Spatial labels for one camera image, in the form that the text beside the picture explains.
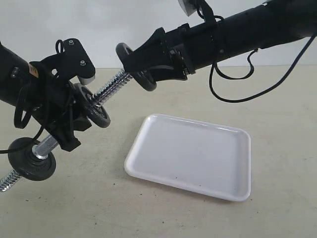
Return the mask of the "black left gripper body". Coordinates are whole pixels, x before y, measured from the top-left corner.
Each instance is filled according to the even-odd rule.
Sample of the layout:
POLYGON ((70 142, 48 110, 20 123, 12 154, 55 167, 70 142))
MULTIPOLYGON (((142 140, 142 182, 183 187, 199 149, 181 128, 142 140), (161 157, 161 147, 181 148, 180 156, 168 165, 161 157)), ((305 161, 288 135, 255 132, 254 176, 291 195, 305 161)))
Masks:
POLYGON ((27 121, 34 118, 46 131, 50 126, 62 124, 69 124, 74 129, 74 120, 80 116, 84 117, 84 113, 76 101, 72 83, 27 83, 27 121))

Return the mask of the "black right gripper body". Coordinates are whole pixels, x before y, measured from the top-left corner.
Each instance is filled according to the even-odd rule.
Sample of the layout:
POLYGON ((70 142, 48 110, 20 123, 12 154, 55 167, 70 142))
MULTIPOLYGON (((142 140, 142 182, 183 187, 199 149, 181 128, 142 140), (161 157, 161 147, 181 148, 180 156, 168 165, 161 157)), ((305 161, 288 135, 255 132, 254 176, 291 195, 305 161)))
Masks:
POLYGON ((194 27, 188 23, 176 29, 160 29, 164 64, 161 74, 194 74, 222 55, 222 22, 204 22, 194 27))

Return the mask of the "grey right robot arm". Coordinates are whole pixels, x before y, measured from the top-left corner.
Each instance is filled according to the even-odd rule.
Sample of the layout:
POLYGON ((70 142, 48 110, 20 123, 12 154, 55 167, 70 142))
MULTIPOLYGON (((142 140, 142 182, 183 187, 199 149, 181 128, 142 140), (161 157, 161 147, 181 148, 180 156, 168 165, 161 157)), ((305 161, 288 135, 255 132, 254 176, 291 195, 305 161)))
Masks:
POLYGON ((222 20, 206 1, 192 4, 201 11, 203 23, 183 24, 169 32, 159 28, 135 50, 119 44, 116 52, 124 69, 144 73, 152 82, 185 79, 214 62, 295 42, 317 29, 314 0, 268 0, 222 20))

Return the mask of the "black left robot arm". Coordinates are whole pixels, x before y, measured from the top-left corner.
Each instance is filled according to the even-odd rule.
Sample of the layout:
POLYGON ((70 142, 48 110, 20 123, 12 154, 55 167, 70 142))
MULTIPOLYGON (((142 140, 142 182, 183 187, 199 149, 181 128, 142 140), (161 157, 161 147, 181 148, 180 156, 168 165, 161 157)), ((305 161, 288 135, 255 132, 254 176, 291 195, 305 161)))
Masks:
POLYGON ((70 152, 81 144, 74 131, 91 127, 71 79, 89 84, 96 69, 78 39, 58 40, 55 49, 54 55, 27 62, 1 45, 0 99, 15 107, 16 128, 25 128, 34 118, 62 150, 70 152))

